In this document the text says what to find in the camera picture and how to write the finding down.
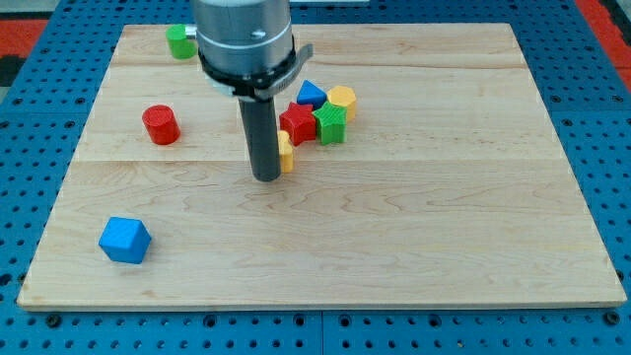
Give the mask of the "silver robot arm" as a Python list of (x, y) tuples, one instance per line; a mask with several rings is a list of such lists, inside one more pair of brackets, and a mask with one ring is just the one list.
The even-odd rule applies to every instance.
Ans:
[(204, 72), (228, 96), (267, 101), (314, 55), (295, 45), (288, 0), (192, 0)]

